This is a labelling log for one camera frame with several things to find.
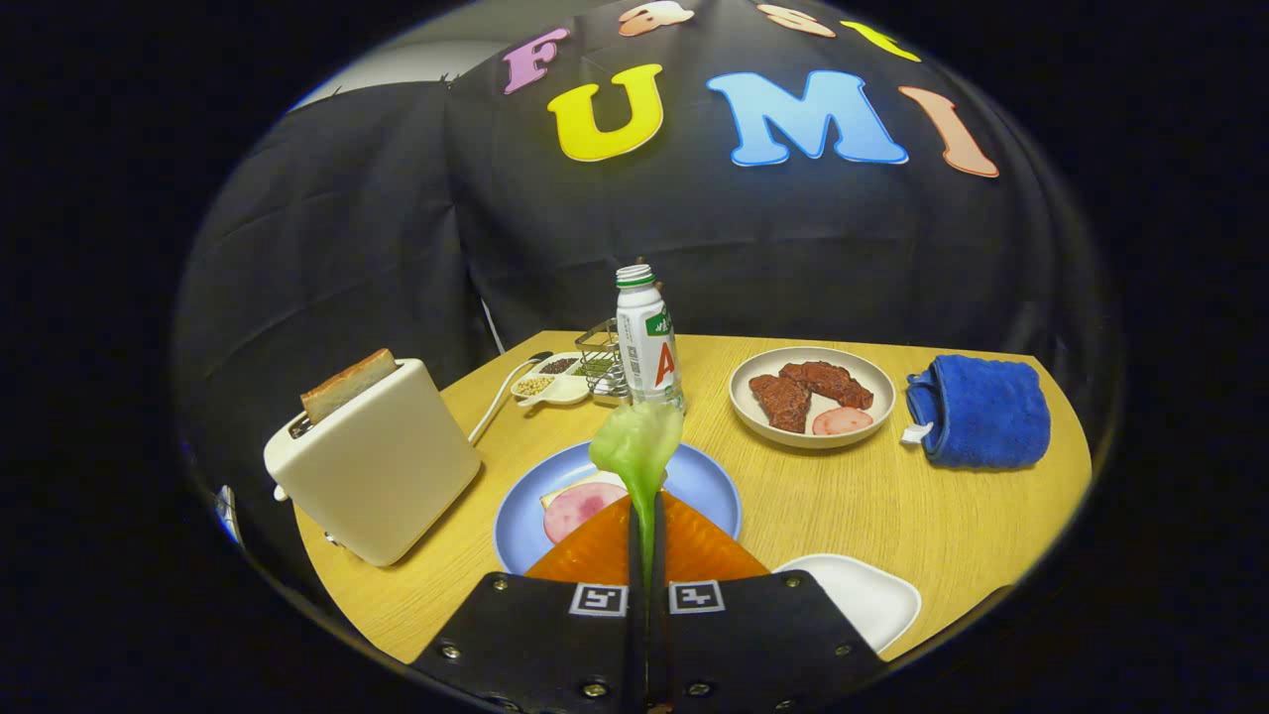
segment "wire basket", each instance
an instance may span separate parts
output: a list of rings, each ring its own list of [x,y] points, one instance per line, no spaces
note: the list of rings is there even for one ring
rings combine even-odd
[[[581,351],[575,375],[586,378],[586,387],[599,405],[617,407],[631,403],[631,391],[622,369],[622,350],[617,336],[617,317],[609,317],[574,340]]]

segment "table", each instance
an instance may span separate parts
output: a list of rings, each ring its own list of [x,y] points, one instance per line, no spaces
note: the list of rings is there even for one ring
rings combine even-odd
[[[471,431],[506,379],[536,351],[575,350],[574,331],[543,331],[442,392]],[[749,356],[793,345],[859,354],[890,375],[898,402],[868,440],[835,451],[798,450],[750,431],[732,411],[727,384]],[[917,620],[881,653],[891,661],[934,635],[997,587],[1013,585],[1057,538],[1091,481],[1084,431],[1044,368],[1025,355],[956,350],[1029,364],[1052,415],[1048,453],[1029,469],[931,468],[919,446],[901,445],[912,424],[902,401],[909,374],[937,354],[928,346],[739,336],[679,335],[688,412],[683,441],[708,454],[740,492],[740,544],[768,568],[811,553],[849,555],[916,586]],[[376,647],[414,661],[486,573],[494,517],[511,486],[543,459],[589,441],[610,413],[586,399],[523,411],[506,397],[477,443],[481,472],[433,529],[396,564],[369,566],[326,542],[296,507],[308,558],[335,604]]]

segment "blue letter m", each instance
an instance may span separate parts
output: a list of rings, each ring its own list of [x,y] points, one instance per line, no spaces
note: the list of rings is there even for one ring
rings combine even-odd
[[[741,166],[779,164],[789,150],[772,138],[778,126],[803,153],[819,159],[829,137],[829,122],[838,123],[832,150],[850,161],[902,164],[907,151],[895,143],[864,96],[864,80],[846,72],[815,71],[806,76],[798,99],[754,72],[720,75],[706,82],[731,103],[740,146],[731,160]]]

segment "bottle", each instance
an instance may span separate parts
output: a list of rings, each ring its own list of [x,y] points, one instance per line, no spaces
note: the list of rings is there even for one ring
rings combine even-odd
[[[617,336],[631,401],[669,402],[687,413],[674,323],[646,264],[617,270]]]

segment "blue plate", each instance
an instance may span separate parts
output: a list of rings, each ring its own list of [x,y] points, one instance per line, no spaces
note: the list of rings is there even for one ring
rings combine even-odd
[[[542,528],[546,510],[539,500],[596,471],[588,441],[548,458],[515,482],[494,519],[494,552],[505,572],[523,576],[553,548]],[[680,444],[665,471],[665,491],[731,538],[740,536],[740,495],[717,462]]]

